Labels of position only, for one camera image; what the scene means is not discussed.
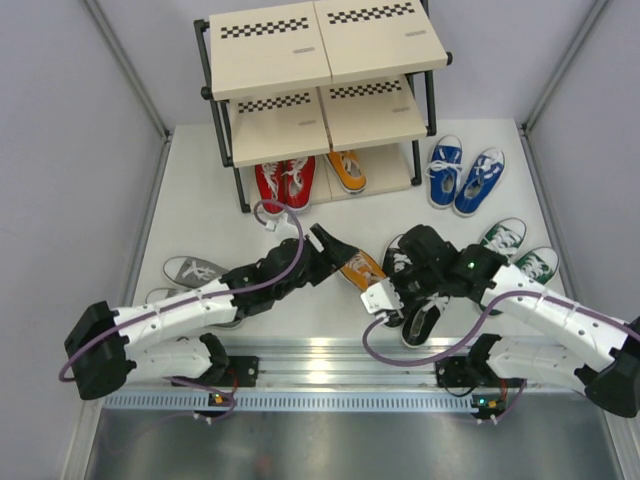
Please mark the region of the grey sneaker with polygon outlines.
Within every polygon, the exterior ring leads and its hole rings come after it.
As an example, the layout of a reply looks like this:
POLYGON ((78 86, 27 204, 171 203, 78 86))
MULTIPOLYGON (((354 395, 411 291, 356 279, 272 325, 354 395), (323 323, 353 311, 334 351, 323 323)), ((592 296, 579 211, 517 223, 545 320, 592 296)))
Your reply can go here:
POLYGON ((173 256, 164 262, 162 272, 178 286, 197 289, 225 275, 228 270, 198 257, 173 256))
MULTIPOLYGON (((185 288, 170 288, 170 287, 161 287, 151 290, 144 302, 145 303, 156 303, 165 299, 172 298, 176 295, 183 294, 189 292, 189 289, 185 288)), ((213 324, 212 328, 223 329, 223 330, 232 330, 238 328, 243 323, 242 319, 235 319, 231 322, 213 324)))

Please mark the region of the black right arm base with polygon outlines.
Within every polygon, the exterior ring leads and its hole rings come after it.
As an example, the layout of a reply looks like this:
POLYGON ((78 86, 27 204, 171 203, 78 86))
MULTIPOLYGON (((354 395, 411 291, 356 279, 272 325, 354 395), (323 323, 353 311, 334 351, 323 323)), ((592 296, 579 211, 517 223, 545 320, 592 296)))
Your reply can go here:
POLYGON ((520 387, 523 379, 500 376, 489 366, 489 350, 502 337, 483 334, 465 355, 454 355, 436 363, 437 386, 445 389, 499 388, 506 382, 509 388, 520 387))

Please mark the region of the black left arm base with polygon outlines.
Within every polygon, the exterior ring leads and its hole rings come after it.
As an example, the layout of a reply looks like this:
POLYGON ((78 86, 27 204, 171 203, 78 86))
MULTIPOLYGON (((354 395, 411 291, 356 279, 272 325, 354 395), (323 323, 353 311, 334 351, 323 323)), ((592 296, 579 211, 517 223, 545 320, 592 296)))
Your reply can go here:
POLYGON ((214 388, 252 388, 257 384, 260 358, 258 356, 231 356, 225 371, 215 367, 209 373, 206 372, 196 379, 179 377, 179 380, 196 385, 214 388))

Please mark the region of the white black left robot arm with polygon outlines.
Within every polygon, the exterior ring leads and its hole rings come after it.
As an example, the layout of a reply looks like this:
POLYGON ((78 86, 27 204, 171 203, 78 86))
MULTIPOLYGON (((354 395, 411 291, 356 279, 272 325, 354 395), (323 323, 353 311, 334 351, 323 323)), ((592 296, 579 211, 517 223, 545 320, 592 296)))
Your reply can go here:
POLYGON ((228 372, 220 340, 204 334, 185 344, 188 334, 262 314, 294 290, 319 285, 357 252, 315 224, 310 235, 172 298, 119 308, 94 303, 64 341, 68 360, 59 379, 75 384, 85 401, 147 379, 218 385, 228 372))

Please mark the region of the orange sneaker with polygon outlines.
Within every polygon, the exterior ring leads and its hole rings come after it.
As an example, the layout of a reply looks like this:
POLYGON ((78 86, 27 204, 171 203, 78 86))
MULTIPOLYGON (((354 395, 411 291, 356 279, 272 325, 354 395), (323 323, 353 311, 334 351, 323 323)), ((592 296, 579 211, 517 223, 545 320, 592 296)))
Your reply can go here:
POLYGON ((347 193, 359 194, 365 190, 367 179, 355 150, 330 151, 324 158, 347 193))
POLYGON ((340 273, 361 292, 386 278, 381 266, 362 250, 340 268, 340 273))

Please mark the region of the red sneaker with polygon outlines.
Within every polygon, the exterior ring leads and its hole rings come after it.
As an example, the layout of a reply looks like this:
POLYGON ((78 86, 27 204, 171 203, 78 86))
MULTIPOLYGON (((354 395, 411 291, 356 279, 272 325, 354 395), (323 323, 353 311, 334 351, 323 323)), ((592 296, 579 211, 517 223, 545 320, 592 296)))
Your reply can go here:
POLYGON ((281 214, 286 201, 283 163, 272 162, 256 165, 254 173, 260 199, 267 200, 267 203, 262 204, 262 208, 270 216, 281 214))
POLYGON ((316 158, 306 156, 288 160, 285 166, 285 200, 294 211, 301 212, 310 205, 316 171, 316 158))

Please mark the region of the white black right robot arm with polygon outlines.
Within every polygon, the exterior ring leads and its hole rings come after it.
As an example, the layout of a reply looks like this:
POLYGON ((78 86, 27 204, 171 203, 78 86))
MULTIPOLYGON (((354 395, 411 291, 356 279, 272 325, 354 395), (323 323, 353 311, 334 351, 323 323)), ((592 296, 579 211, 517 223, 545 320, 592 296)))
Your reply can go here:
POLYGON ((626 323, 590 310, 545 287, 495 248, 476 243, 457 250, 426 225, 394 238, 383 270, 404 302, 404 327, 412 328, 426 308, 420 339, 429 337, 439 307, 466 298, 482 309, 480 323, 500 310, 553 340, 551 346, 504 335, 468 333, 470 349, 447 365, 464 369, 476 384, 499 379, 570 388, 601 409, 623 418, 639 412, 639 323, 626 323))

